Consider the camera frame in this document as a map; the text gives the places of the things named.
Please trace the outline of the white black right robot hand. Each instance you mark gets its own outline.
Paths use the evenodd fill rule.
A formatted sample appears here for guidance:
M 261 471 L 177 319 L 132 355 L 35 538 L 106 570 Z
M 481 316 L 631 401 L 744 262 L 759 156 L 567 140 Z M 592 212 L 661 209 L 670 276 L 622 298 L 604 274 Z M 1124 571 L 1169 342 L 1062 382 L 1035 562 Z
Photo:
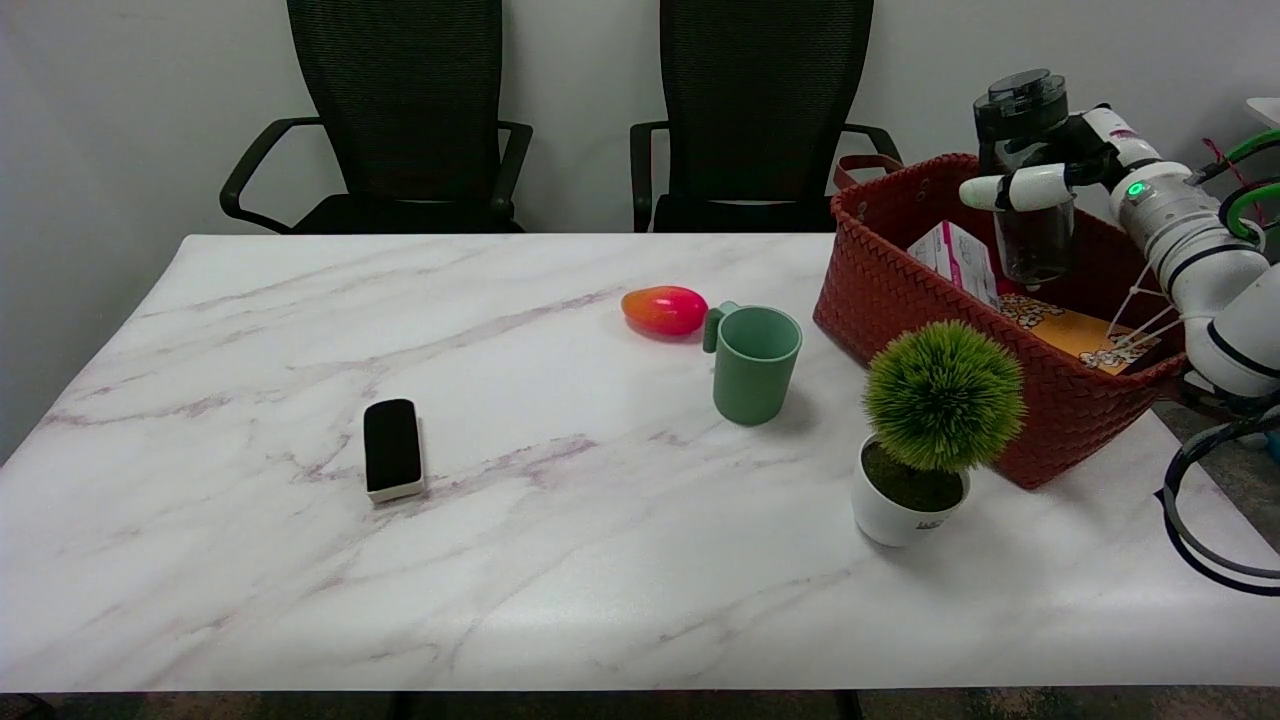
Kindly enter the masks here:
M 1078 187 L 1100 184 L 1114 192 L 1132 176 L 1165 163 L 1107 105 L 1068 114 L 998 147 L 1014 164 L 1001 176 L 965 181 L 957 193 L 966 206 L 996 213 L 1047 210 L 1071 202 Z

